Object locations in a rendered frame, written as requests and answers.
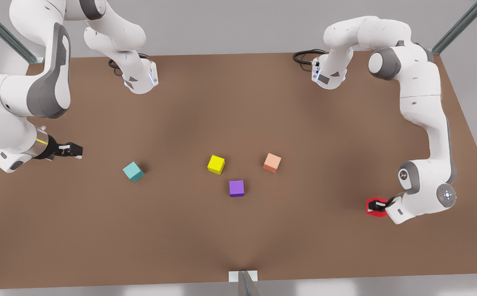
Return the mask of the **red wooden cube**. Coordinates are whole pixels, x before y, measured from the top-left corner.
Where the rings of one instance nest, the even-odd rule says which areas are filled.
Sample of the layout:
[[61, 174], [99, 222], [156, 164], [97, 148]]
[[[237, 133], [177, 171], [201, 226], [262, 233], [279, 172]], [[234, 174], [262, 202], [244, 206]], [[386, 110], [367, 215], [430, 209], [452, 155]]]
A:
[[388, 216], [387, 212], [385, 212], [385, 214], [372, 214], [371, 213], [371, 199], [368, 199], [366, 201], [366, 213], [368, 215], [371, 215], [372, 217], [378, 217], [378, 218], [387, 217]]

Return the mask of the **teal wooden cube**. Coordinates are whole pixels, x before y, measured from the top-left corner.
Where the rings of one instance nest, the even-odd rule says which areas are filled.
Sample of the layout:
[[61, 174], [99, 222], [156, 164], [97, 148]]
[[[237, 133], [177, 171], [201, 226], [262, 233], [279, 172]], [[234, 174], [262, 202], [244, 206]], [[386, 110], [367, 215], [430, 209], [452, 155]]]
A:
[[141, 170], [141, 168], [135, 162], [131, 162], [122, 170], [125, 173], [125, 175], [129, 178], [129, 180], [131, 180], [132, 182], [137, 182], [145, 175], [143, 170]]

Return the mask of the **orange wooden cube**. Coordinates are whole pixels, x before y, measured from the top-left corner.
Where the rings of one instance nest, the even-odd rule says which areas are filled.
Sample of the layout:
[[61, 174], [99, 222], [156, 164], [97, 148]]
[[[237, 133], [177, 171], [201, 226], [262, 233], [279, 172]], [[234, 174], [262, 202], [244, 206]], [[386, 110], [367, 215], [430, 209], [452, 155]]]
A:
[[275, 173], [279, 167], [281, 157], [268, 153], [265, 162], [263, 163], [263, 169]]

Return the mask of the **yellow wooden cube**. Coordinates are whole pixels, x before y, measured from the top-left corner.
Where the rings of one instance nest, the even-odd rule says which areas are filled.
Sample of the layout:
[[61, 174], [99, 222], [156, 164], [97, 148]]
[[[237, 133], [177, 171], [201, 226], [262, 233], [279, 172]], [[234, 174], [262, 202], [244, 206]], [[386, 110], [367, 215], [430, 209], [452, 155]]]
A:
[[210, 158], [210, 162], [207, 165], [207, 169], [212, 173], [220, 175], [223, 172], [224, 165], [224, 158], [212, 155]]

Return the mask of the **silver frame post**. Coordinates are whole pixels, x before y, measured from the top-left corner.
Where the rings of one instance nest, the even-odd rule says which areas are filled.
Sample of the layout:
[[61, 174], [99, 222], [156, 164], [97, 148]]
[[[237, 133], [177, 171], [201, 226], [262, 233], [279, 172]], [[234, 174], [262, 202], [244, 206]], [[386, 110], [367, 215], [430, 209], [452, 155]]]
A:
[[9, 30], [0, 22], [0, 39], [12, 48], [28, 64], [42, 64], [43, 57], [35, 56], [21, 41], [19, 41]]
[[255, 271], [229, 271], [228, 281], [238, 283], [238, 296], [260, 296], [256, 287], [258, 272]]
[[434, 56], [439, 56], [476, 18], [477, 0], [430, 49], [430, 53]]

